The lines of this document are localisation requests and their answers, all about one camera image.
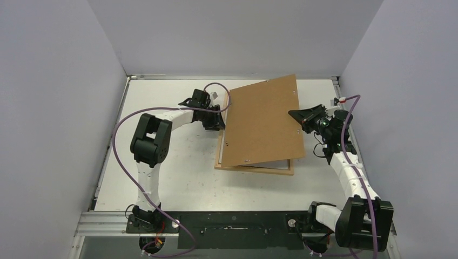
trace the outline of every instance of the screw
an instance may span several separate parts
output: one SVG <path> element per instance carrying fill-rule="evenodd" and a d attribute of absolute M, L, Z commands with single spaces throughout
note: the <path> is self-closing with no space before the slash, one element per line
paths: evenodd
<path fill-rule="evenodd" d="M 178 228 L 178 224 L 175 223 L 175 221 L 172 221 L 172 228 Z"/>
<path fill-rule="evenodd" d="M 294 220 L 294 219 L 288 220 L 288 226 L 290 228 L 294 228 L 294 226 L 296 226 L 296 220 Z"/>

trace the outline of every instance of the wooden board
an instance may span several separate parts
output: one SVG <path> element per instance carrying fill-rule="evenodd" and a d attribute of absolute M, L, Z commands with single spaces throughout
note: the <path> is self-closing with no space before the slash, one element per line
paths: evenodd
<path fill-rule="evenodd" d="M 297 92 L 293 74 L 232 89 L 221 166 L 303 158 L 301 126 L 288 114 L 299 110 Z"/>
<path fill-rule="evenodd" d="M 223 108 L 227 105 L 227 95 L 224 99 Z M 223 118 L 226 119 L 226 112 L 222 114 Z M 215 169 L 228 170 L 228 171 L 240 171 L 240 172 L 251 172 L 251 173 L 264 173 L 264 174 L 279 174 L 279 175 L 294 175 L 293 160 L 286 160 L 286 168 L 269 168 L 263 167 L 262 164 L 252 164 L 247 166 L 231 166 L 231 167 L 221 167 L 221 151 L 224 149 L 223 145 L 224 131 L 220 131 L 218 135 L 218 144 L 216 147 L 215 155 Z"/>

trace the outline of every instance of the white wall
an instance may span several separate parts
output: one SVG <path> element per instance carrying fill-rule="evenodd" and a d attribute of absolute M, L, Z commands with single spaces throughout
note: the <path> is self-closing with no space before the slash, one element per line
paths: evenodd
<path fill-rule="evenodd" d="M 89 0 L 128 74 L 338 76 L 382 0 Z"/>
<path fill-rule="evenodd" d="M 0 3 L 0 257 L 65 258 L 126 76 L 86 0 Z"/>
<path fill-rule="evenodd" d="M 403 258 L 457 258 L 458 2 L 385 0 L 341 77 Z"/>

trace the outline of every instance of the white table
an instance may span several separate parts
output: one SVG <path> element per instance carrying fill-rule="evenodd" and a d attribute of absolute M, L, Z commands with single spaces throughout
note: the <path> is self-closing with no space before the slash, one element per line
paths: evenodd
<path fill-rule="evenodd" d="M 132 80 L 121 117 L 147 107 L 175 107 L 195 88 L 202 89 L 212 81 L 231 89 L 262 80 Z M 301 109 L 327 106 L 336 96 L 331 80 L 297 83 Z M 214 85 L 208 91 L 218 93 L 217 104 L 223 102 L 225 92 L 221 87 Z M 137 168 L 129 146 L 139 116 L 126 121 L 117 137 L 119 156 L 135 178 Z M 326 159 L 312 153 L 317 143 L 313 135 L 304 133 L 306 157 L 294 161 L 294 176 L 215 170 L 217 138 L 218 132 L 205 131 L 200 122 L 172 132 L 170 151 L 159 177 L 164 210 L 307 210 L 312 201 L 334 203 L 340 209 L 344 206 L 346 199 L 336 174 Z M 113 151 L 109 152 L 95 210 L 124 211 L 136 198 L 137 187 L 121 170 Z"/>

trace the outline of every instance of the wooden frame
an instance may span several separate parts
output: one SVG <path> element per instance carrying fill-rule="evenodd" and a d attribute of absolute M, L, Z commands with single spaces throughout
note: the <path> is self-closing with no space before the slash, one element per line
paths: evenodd
<path fill-rule="evenodd" d="M 227 105 L 227 94 L 224 98 L 224 107 Z M 223 112 L 223 118 L 226 118 L 226 112 Z M 252 173 L 264 173 L 264 174 L 278 174 L 278 175 L 294 175 L 293 160 L 288 159 L 288 168 L 287 169 L 276 169 L 276 168 L 264 168 L 264 167 L 253 167 L 253 166 L 231 166 L 231 167 L 221 167 L 219 158 L 221 155 L 222 142 L 223 142 L 224 131 L 219 131 L 218 135 L 218 144 L 216 146 L 216 155 L 215 155 L 215 164 L 214 169 L 218 170 L 228 170 L 228 171 L 243 171 L 243 172 L 252 172 Z"/>

